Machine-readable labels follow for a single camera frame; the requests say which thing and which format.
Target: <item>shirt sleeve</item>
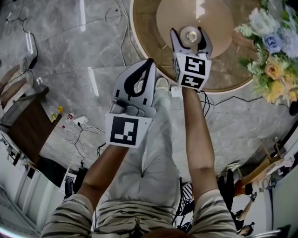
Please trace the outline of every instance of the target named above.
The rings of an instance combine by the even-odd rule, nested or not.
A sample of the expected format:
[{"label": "shirt sleeve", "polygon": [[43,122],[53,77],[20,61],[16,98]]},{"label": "shirt sleeve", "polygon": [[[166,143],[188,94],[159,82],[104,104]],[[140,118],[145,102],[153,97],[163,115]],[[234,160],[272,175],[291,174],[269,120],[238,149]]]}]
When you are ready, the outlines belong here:
[{"label": "shirt sleeve", "polygon": [[189,234],[196,238],[237,237],[234,221],[219,190],[211,190],[199,198]]},{"label": "shirt sleeve", "polygon": [[91,233],[93,207],[87,197],[74,194],[53,212],[41,238],[87,237]]}]

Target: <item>person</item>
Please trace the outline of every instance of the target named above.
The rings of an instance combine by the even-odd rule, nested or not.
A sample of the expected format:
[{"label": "person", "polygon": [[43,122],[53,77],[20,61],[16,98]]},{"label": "person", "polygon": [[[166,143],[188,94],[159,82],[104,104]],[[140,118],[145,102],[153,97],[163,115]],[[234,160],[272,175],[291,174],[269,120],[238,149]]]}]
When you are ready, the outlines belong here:
[{"label": "person", "polygon": [[[251,225],[244,226],[244,220],[251,208],[251,204],[255,201],[257,197],[257,193],[255,192],[249,201],[249,203],[246,205],[244,211],[239,210],[236,214],[234,214],[232,210],[233,205],[233,199],[235,194],[235,188],[234,188],[234,171],[240,167],[239,163],[232,163],[227,165],[226,170],[227,172],[220,172],[217,174],[218,176],[218,188],[220,190],[220,193],[227,205],[228,210],[231,213],[231,216],[234,220],[237,234],[242,236],[249,236],[253,232],[253,228]],[[224,177],[227,175],[227,181],[224,182]]]},{"label": "person", "polygon": [[[156,83],[157,109],[138,149],[109,145],[88,170],[77,194],[46,222],[42,238],[235,237],[236,229],[217,187],[214,151],[197,92],[183,88],[186,154],[195,210],[188,234],[173,226],[180,200],[172,159],[169,83]],[[142,157],[147,147],[142,166]],[[95,222],[92,216],[95,211]]]},{"label": "person", "polygon": [[[28,84],[30,87],[33,86],[33,77],[31,71],[27,68],[27,59],[24,58],[22,62],[12,69],[6,72],[3,78],[0,80],[0,119],[4,116],[4,108],[8,101],[25,85]],[[23,78],[19,81],[14,82],[5,92],[5,86],[10,82],[12,77],[19,71]]]}]

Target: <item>marble floor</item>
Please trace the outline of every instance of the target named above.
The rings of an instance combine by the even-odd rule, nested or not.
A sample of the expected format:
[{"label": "marble floor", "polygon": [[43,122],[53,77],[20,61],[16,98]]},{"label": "marble floor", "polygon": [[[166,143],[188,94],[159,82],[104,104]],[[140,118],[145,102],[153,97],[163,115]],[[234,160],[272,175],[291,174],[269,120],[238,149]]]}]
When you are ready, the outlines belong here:
[{"label": "marble floor", "polygon": [[[123,1],[128,10],[130,0]],[[6,23],[10,12],[12,19],[17,17],[21,5],[21,0],[2,1],[0,77],[24,56],[36,54],[34,41],[22,31],[21,23],[15,22],[13,26]],[[66,141],[65,130],[79,132],[65,121],[66,116],[69,112],[75,117],[86,115],[90,126],[104,130],[104,114],[109,110],[115,80],[125,70],[120,43],[126,20],[122,18],[117,26],[110,26],[104,20],[105,12],[114,6],[111,0],[28,0],[19,14],[21,19],[27,18],[24,28],[33,33],[37,41],[39,57],[33,69],[34,78],[50,89],[44,108],[49,116],[57,111],[58,106],[65,109],[41,155],[63,166],[77,168],[82,159],[74,143]],[[107,22],[117,20],[117,15],[116,10],[109,11]],[[122,51],[128,66],[137,61],[127,37]],[[92,87],[94,81],[98,96]],[[232,95],[250,100],[256,97],[252,88],[253,85],[249,85],[234,93],[211,95],[210,100],[218,103]],[[172,98],[171,118],[173,159],[181,176],[189,179],[180,98]],[[272,139],[287,134],[297,118],[288,114],[287,107],[269,105],[264,99],[251,103],[231,99],[216,107],[211,106],[207,119],[216,155],[216,171],[220,171],[235,160],[245,163],[261,146],[261,141],[272,145]],[[84,152],[89,155],[85,156],[84,165],[89,167],[95,161],[97,147],[105,141],[104,134],[84,132],[80,141]]]}]

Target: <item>round wooden table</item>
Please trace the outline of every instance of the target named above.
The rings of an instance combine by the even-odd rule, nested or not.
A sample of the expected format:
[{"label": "round wooden table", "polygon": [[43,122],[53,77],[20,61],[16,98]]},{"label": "round wooden table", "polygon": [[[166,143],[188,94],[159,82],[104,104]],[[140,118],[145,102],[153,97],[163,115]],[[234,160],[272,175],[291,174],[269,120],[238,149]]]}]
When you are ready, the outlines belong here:
[{"label": "round wooden table", "polygon": [[[160,12],[158,13],[158,11],[161,11],[159,7],[164,5],[163,1],[165,2],[165,0],[132,0],[130,19],[134,37],[144,57],[153,58],[159,73],[167,79],[176,81],[173,69],[173,50],[171,46],[168,45],[168,39],[162,30],[163,26],[161,27],[163,15],[160,14]],[[227,21],[226,24],[223,24],[227,31],[229,31],[231,27],[234,28],[242,23],[246,23],[252,10],[259,6],[257,0],[208,0],[206,1],[208,3],[210,3],[210,1],[220,2],[218,9],[208,9],[208,4],[205,4],[204,0],[175,0],[173,4],[177,1],[183,3],[187,1],[202,2],[202,9],[207,11],[209,16],[214,15],[214,22],[217,21],[220,23],[223,20]],[[185,13],[184,16],[183,14],[180,16],[177,14],[177,9],[179,8],[181,7],[178,6],[175,8],[175,6],[170,6],[168,13],[164,13],[165,10],[162,9],[165,15],[165,22],[170,20],[169,23],[167,23],[169,26],[173,23],[173,27],[176,27],[179,20],[185,19]],[[230,20],[227,20],[229,15],[232,18],[232,22],[234,22],[234,26],[229,25]],[[218,35],[216,35],[218,30],[212,31],[210,28],[213,25],[215,25],[215,23],[203,25],[207,28],[204,30],[210,32],[208,34],[211,35],[211,42],[215,44],[214,48],[216,49],[215,53],[211,55],[212,67],[210,77],[203,90],[207,93],[214,94],[228,93],[242,88],[252,81],[250,72],[239,64],[239,58],[249,57],[255,59],[256,53],[253,49],[253,43],[244,39],[240,34],[234,32],[234,30],[229,31],[231,40],[229,41],[227,36],[224,36],[224,43],[219,45],[220,41],[218,40]]]}]

